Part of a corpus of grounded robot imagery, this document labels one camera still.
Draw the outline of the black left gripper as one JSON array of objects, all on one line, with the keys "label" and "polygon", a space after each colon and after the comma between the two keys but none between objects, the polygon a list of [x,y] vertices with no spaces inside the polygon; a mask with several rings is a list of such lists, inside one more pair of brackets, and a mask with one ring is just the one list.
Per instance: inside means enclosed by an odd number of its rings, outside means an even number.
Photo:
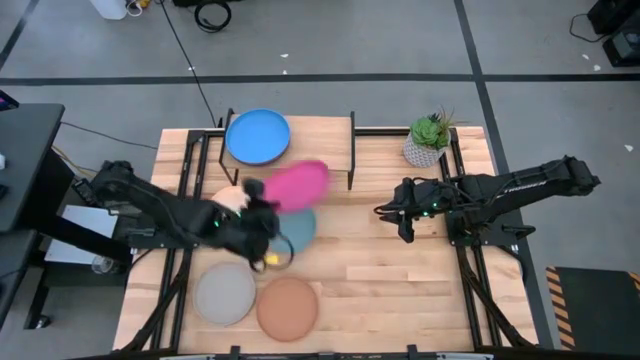
[{"label": "black left gripper", "polygon": [[264,199],[265,185],[261,180],[244,179],[243,191],[249,200],[239,215],[239,245],[242,255],[256,263],[264,258],[270,240],[279,234],[280,223],[274,207]]}]

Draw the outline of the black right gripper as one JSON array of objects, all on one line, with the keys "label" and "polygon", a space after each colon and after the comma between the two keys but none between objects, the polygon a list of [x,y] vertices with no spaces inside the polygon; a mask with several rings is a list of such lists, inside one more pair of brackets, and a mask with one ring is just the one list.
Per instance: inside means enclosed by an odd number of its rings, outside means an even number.
[{"label": "black right gripper", "polygon": [[400,225],[398,233],[406,243],[415,238],[413,221],[420,217],[430,217],[450,211],[453,207],[453,191],[438,180],[414,180],[404,178],[399,188],[400,209],[395,201],[374,208],[375,214],[383,214],[380,219]]}]

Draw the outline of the peach plate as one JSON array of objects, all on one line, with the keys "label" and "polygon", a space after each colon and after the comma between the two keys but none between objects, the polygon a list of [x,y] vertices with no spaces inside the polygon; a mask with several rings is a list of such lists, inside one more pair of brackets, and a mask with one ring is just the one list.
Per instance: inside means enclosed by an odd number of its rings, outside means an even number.
[{"label": "peach plate", "polygon": [[234,211],[240,212],[246,208],[250,197],[244,192],[241,186],[227,186],[216,192],[211,201]]}]

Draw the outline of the pink plate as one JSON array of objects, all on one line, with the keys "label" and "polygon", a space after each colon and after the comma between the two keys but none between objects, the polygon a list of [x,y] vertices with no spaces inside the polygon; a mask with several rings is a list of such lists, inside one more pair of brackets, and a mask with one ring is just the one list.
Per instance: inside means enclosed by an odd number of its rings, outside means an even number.
[{"label": "pink plate", "polygon": [[314,206],[329,188],[329,169],[320,160],[304,160],[280,169],[263,181],[263,199],[280,213]]}]

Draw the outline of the blue plate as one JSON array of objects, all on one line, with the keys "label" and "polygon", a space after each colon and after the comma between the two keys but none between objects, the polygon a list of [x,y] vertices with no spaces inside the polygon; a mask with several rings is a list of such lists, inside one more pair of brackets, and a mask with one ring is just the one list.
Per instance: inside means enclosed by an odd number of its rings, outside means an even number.
[{"label": "blue plate", "polygon": [[264,165],[281,157],[291,139],[286,118],[270,109],[255,109],[232,120],[225,135],[231,156],[247,165]]}]

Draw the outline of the dark teal plate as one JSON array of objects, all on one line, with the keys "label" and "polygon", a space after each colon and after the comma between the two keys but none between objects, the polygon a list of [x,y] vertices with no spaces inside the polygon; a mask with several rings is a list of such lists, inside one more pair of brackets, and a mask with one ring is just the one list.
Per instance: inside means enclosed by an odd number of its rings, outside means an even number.
[{"label": "dark teal plate", "polygon": [[280,214],[279,222],[280,235],[270,242],[275,252],[288,254],[289,246],[292,246],[293,253],[297,255],[315,238],[316,216],[312,209]]}]

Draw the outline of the grey plate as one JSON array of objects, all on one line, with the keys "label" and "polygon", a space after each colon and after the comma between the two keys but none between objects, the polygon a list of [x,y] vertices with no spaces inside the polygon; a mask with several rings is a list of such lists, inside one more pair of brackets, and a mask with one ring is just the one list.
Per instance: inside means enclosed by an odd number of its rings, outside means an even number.
[{"label": "grey plate", "polygon": [[199,278],[193,293],[198,315],[209,323],[230,326],[241,321],[256,299],[256,283],[247,265],[221,262]]}]

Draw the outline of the orange plate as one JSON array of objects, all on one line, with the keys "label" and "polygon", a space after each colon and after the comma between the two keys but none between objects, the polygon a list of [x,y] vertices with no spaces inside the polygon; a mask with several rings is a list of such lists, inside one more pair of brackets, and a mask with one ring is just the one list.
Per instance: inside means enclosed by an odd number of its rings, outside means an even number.
[{"label": "orange plate", "polygon": [[305,337],[319,315],[319,301],[314,289],[295,277],[271,281],[256,303],[256,316],[263,332],[280,342]]}]

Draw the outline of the succulent in patterned white pot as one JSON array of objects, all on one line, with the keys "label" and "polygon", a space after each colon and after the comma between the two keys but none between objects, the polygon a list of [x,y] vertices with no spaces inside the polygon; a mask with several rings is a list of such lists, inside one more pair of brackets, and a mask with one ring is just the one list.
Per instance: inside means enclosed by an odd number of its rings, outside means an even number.
[{"label": "succulent in patterned white pot", "polygon": [[424,115],[409,126],[403,146],[404,158],[414,167],[435,165],[453,141],[453,130],[461,121],[454,119],[454,110],[441,107],[437,112]]}]

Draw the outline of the white flat panel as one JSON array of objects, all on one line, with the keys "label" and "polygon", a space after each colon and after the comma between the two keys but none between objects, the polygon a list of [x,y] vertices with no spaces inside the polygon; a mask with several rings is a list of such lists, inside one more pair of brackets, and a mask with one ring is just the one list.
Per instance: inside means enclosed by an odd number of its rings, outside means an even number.
[{"label": "white flat panel", "polygon": [[[105,237],[114,233],[118,217],[110,215],[106,209],[66,205],[61,215],[70,222],[85,227]],[[73,245],[52,239],[44,260],[46,262],[91,265],[95,254],[81,250]]]}]

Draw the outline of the clear glass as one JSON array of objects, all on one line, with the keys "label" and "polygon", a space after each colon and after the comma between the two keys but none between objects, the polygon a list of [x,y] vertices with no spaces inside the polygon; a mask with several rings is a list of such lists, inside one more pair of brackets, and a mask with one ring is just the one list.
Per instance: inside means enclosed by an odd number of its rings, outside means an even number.
[{"label": "clear glass", "polygon": [[118,263],[107,257],[95,256],[91,264],[91,269],[99,275],[115,274],[118,272]]}]

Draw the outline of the black power adapter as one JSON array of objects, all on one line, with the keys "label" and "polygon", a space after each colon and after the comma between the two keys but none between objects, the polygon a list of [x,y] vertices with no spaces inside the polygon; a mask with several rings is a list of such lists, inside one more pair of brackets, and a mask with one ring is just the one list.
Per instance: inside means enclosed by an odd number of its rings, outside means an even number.
[{"label": "black power adapter", "polygon": [[88,206],[100,206],[100,202],[94,190],[91,188],[90,182],[86,178],[75,179],[71,184],[71,188]]}]

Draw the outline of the black mat with hazard stripes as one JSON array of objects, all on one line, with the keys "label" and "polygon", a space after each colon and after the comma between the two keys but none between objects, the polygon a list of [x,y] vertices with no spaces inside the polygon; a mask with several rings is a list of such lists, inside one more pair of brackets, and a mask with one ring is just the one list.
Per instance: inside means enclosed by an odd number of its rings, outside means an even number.
[{"label": "black mat with hazard stripes", "polygon": [[561,348],[640,357],[640,275],[546,269]]}]

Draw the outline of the black desk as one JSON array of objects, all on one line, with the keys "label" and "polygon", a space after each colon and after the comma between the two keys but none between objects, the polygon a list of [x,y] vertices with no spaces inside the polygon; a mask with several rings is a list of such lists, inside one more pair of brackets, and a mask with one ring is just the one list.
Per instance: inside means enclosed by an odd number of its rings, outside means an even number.
[{"label": "black desk", "polygon": [[119,262],[130,248],[57,215],[74,173],[52,149],[65,107],[21,104],[0,111],[0,330],[29,267],[44,265],[45,236]]}]

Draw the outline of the white container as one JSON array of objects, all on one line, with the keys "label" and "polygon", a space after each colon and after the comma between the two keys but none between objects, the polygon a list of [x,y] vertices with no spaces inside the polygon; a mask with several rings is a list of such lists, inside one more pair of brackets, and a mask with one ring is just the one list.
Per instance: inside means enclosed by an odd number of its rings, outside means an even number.
[{"label": "white container", "polygon": [[99,15],[106,20],[122,20],[127,14],[126,0],[89,0]]}]

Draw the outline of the black equipment case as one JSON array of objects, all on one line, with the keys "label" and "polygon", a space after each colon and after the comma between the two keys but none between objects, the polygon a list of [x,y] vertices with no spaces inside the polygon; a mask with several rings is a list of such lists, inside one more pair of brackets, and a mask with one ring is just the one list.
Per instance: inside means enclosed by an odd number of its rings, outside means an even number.
[{"label": "black equipment case", "polygon": [[617,30],[639,8],[640,0],[597,0],[587,18],[596,34],[606,35]]},{"label": "black equipment case", "polygon": [[640,29],[618,30],[602,47],[613,67],[640,66]]}]

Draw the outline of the wooden shelf with black frame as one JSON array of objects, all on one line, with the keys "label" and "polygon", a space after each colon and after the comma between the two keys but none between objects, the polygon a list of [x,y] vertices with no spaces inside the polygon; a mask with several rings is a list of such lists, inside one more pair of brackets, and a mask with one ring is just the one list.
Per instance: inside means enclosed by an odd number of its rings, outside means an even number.
[{"label": "wooden shelf with black frame", "polygon": [[226,176],[236,184],[244,169],[284,169],[303,160],[320,160],[330,171],[345,172],[347,187],[353,184],[355,170],[355,114],[348,117],[283,115],[291,129],[290,144],[277,160],[264,165],[247,165],[235,160],[229,153],[225,135],[232,120],[241,114],[230,110],[225,121],[224,135],[218,162],[224,170],[233,169]]}]

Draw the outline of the black metal rig frame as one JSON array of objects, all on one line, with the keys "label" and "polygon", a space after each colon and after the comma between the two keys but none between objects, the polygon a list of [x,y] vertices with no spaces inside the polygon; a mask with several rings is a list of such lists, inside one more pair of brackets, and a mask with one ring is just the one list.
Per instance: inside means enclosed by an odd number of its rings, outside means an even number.
[{"label": "black metal rig frame", "polygon": [[[191,260],[186,305],[178,339],[180,353],[367,353],[418,350],[472,350],[456,250],[442,216],[414,223],[416,240],[407,244],[396,226],[381,222],[373,208],[390,200],[403,177],[440,177],[439,167],[412,168],[402,156],[405,134],[396,128],[355,128],[355,171],[334,173],[331,190],[316,207],[317,237],[290,267],[256,276],[263,290],[271,280],[294,276],[308,281],[319,298],[319,317],[308,335],[279,342],[261,331],[255,310],[228,327],[203,320],[193,306],[198,278],[213,264],[242,262],[211,249]],[[164,129],[152,182],[177,191],[188,129]],[[494,301],[532,343],[539,342],[519,262],[494,247],[482,249]],[[113,349],[124,347],[156,306],[167,251],[153,251],[131,272]]]}]

